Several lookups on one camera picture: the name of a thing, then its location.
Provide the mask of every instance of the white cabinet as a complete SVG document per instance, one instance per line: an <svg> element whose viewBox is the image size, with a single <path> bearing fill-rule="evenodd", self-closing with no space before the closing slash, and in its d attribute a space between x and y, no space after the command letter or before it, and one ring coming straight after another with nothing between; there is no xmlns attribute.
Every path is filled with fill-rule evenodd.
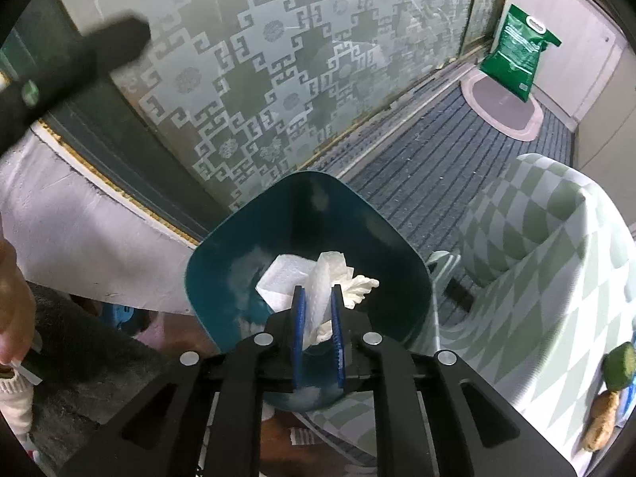
<svg viewBox="0 0 636 477"><path fill-rule="evenodd" d="M613 72L624 37L586 0L506 0L505 12L510 4L545 23L562 41L559 48L551 45L541 54L534 82L580 120Z"/></svg>

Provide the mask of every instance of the trash can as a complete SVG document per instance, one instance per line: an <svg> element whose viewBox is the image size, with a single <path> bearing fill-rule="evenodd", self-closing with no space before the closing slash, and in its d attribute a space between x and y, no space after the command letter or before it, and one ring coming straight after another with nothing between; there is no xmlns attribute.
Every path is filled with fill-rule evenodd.
<svg viewBox="0 0 636 477"><path fill-rule="evenodd" d="M228 352L262 331L272 314L255 289L271 262L279 254L316 260L323 251L344 253L355 274L380 282L356 310L368 314L375 331L408 345L432 304L429 272L376 210L325 173L283 178L212 231L188 263L188 298L210 337ZM269 393L266 400L281 409L306 411L340 398L333 387L330 344L305 351L299 386L304 391L299 388L296 396Z"/></svg>

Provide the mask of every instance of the checkered tablecloth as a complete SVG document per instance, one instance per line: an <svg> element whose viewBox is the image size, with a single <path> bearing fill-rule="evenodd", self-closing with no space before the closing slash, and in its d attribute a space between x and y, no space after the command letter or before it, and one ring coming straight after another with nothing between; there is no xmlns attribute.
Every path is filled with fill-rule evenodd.
<svg viewBox="0 0 636 477"><path fill-rule="evenodd" d="M482 290L456 326L430 311L411 349L457 352L582 473L589 454L579 442L603 354L632 338L628 228L587 176L524 154L473 199L460 231L463 265ZM375 454L370 393L312 419Z"/></svg>

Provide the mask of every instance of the geometric pattern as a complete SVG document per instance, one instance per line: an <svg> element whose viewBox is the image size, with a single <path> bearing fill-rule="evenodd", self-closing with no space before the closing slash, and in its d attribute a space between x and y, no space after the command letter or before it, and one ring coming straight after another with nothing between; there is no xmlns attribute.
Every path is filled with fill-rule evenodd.
<svg viewBox="0 0 636 477"><path fill-rule="evenodd" d="M167 148L235 210L456 58L471 0L62 0L80 31L151 25L113 80ZM491 15L480 9L471 29Z"/></svg>
<svg viewBox="0 0 636 477"><path fill-rule="evenodd" d="M457 352L582 473L603 354L633 334L628 228L587 176L524 154L470 202L460 231L462 262L483 288L460 324L423 331L438 331L433 345ZM370 394L359 395L371 407ZM360 406L349 399L310 417L375 454L372 414L352 415Z"/></svg>

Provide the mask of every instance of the paper towel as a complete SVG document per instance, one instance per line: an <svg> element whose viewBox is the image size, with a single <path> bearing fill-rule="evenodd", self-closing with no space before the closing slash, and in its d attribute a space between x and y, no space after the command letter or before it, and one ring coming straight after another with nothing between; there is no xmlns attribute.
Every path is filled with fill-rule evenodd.
<svg viewBox="0 0 636 477"><path fill-rule="evenodd" d="M304 287L305 312L303 350L332 337L332 286L340 284L344 305L354 308L380 282L357 275L347 267L345 256L337 251L321 253L318 261L292 254L281 254L256 284L256 291L274 312L291 308L294 287Z"/></svg>

